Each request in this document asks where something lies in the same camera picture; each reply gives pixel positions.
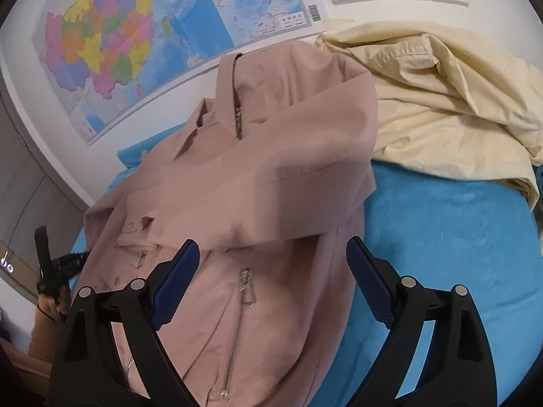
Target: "silver screw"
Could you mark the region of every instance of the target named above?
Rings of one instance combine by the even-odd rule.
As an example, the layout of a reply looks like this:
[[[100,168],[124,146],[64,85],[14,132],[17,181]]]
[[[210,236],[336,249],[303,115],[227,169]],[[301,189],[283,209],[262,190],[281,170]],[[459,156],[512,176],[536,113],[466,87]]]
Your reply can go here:
[[[81,288],[81,290],[79,291],[79,296],[81,298],[87,298],[89,295],[91,295],[91,288],[89,287],[85,287],[85,288]]]
[[[140,289],[143,289],[145,286],[145,280],[143,278],[137,278],[132,283],[130,283],[130,287],[134,289],[135,291],[139,291]]]
[[[465,296],[468,294],[468,288],[466,288],[465,286],[462,286],[461,284],[455,287],[454,290],[456,291],[458,295]]]
[[[403,277],[402,285],[404,285],[406,288],[414,288],[416,286],[416,280],[409,276]]]

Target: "map of china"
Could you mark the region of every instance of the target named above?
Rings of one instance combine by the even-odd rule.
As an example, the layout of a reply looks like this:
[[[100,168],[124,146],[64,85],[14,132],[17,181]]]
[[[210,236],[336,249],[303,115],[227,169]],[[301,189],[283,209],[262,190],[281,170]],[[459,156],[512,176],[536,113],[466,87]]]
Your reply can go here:
[[[90,77],[104,99],[115,84],[133,81],[153,40],[152,0],[76,0],[64,16],[48,12],[45,64],[57,84],[84,88]],[[143,87],[136,86],[137,96]]]

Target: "zippered pocket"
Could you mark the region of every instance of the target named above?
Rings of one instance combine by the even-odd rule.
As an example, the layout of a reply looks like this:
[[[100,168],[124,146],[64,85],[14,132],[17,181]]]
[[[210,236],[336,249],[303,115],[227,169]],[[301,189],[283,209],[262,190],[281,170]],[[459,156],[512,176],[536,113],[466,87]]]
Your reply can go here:
[[[240,338],[243,331],[243,320],[245,318],[245,311],[256,303],[255,289],[252,282],[252,271],[250,269],[244,269],[240,272],[240,298],[239,308],[234,325],[234,332],[232,335],[232,341],[228,349],[228,357],[226,359],[226,367],[224,369],[222,386],[221,386],[221,399],[227,400],[230,395],[230,385],[232,383],[232,374],[234,370],[234,364],[236,360],[236,353],[240,344]]]

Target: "pink jacket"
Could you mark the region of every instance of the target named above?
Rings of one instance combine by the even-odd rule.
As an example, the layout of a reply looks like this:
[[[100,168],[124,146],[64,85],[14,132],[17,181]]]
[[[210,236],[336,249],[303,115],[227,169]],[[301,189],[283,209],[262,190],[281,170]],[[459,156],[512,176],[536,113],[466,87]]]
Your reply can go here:
[[[376,110],[371,73],[344,55],[287,42],[224,56],[216,99],[86,213],[78,286],[123,288],[195,240],[199,270],[158,333],[189,390],[201,406],[307,405],[351,307],[345,245],[375,188]]]

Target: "map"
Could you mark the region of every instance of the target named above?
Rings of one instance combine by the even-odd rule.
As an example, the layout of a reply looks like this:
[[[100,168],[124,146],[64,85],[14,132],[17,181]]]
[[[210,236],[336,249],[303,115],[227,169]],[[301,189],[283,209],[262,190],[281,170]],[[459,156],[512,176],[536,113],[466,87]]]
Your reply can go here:
[[[90,144],[189,70],[309,25],[302,0],[45,0],[34,45]]]

